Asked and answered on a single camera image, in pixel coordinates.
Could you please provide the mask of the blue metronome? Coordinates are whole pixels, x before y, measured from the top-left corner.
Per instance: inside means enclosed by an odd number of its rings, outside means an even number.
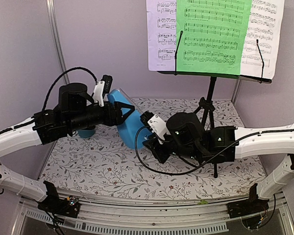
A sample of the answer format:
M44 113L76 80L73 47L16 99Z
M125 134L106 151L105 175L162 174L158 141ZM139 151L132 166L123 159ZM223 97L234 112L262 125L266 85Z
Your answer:
M138 130L144 126L140 121L142 111L121 88L112 90L108 94L107 98L112 103L119 101L134 106L134 112L124 121L123 124L117 126L117 130L124 144L130 149L135 149L136 134Z

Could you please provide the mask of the black music stand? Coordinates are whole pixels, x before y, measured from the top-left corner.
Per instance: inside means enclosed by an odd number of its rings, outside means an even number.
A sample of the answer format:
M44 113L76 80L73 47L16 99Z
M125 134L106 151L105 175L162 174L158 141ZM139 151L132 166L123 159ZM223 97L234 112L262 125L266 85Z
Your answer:
M174 53L174 71L158 71L161 74L173 74L175 76L182 74L182 72L178 72L177 71L177 54L178 54L178 49L179 49L179 45L182 39L182 35L183 35L183 30L180 31L180 36L178 39L178 43L177 43L177 48L176 51ZM259 39L256 39L256 46L261 58L261 63L262 63L262 72L261 72L261 79L260 79L260 83L262 83L263 81L263 73L264 73L264 67L265 67L265 62L260 50L260 46L259 46ZM207 121L207 117L209 116L209 120L210 120L210 128L213 129L215 128L215 123L214 123L214 116L213 116L213 112L215 110L215 107L213 106L213 102L212 102L212 97L213 97L213 92L214 92L214 88L215 88L215 84L216 84L216 80L217 77L216 76L211 76L210 77L210 83L209 83L209 88L208 88L208 93L207 93L207 97L206 99L204 97L202 97L199 101L199 105L198 108L195 110L195 113L197 114L201 109L204 110L203 116L202 116L202 121L201 124L204 126L206 124ZM217 163L213 163L214 166L214 178L218 177L218 167L217 167Z

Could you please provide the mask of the purple paper sheet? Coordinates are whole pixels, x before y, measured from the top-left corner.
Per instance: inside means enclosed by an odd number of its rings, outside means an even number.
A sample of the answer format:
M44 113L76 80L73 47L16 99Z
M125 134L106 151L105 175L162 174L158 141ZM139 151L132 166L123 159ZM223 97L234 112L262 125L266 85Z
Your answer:
M148 69L174 71L176 1L147 0Z

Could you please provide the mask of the green paper sheet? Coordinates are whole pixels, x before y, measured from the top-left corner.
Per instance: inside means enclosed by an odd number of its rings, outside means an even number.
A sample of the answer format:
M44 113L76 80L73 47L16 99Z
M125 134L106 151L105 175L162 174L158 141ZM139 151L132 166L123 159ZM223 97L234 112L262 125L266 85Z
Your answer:
M176 70L239 75L252 2L178 0Z

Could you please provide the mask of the white sheet music page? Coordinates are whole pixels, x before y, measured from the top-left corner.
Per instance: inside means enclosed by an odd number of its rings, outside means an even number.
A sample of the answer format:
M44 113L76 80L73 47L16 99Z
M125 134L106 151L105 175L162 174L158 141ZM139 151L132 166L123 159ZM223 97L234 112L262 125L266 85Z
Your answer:
M241 58L242 76L273 79L284 6L284 0L252 1Z

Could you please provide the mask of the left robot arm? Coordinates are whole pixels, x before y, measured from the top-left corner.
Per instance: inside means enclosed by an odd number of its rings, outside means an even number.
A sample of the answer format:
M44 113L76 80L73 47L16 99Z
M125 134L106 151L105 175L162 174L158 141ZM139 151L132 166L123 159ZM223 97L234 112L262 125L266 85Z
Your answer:
M25 121L0 131L0 157L27 147L48 144L72 136L74 131L100 124L123 124L135 108L120 101L105 101L103 97L107 92L104 81L95 86L95 97L87 93L87 86L82 83L61 86L58 105L54 109L43 109ZM0 188L44 202L52 212L60 212L63 208L54 184L27 178L1 163Z

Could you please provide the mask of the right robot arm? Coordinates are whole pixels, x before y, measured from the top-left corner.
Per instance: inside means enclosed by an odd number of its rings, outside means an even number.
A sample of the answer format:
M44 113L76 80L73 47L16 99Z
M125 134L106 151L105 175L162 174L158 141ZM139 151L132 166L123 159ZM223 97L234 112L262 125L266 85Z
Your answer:
M247 213L255 213L263 200L270 199L294 178L294 123L272 128L220 126L205 130L195 113L179 112L164 121L148 111L140 120L152 132L143 145L162 164L171 155L216 165L256 155L285 154L280 165L249 190L243 206Z

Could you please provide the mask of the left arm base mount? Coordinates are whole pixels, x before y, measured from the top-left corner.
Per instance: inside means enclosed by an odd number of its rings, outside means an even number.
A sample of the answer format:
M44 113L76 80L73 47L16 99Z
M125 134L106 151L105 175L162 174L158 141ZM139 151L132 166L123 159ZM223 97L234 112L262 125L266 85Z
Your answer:
M53 183L43 181L43 184L47 189L47 197L42 202L37 202L40 210L71 218L78 217L81 206L78 197L68 196L61 199Z

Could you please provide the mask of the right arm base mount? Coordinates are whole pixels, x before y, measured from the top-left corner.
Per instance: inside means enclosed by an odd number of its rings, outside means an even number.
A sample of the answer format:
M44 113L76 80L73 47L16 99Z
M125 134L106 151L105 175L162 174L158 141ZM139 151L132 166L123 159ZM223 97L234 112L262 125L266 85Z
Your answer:
M255 183L249 189L249 197L246 200L228 203L227 212L230 218L237 218L241 216L250 215L265 211L269 208L269 199L260 199L257 193L258 184Z

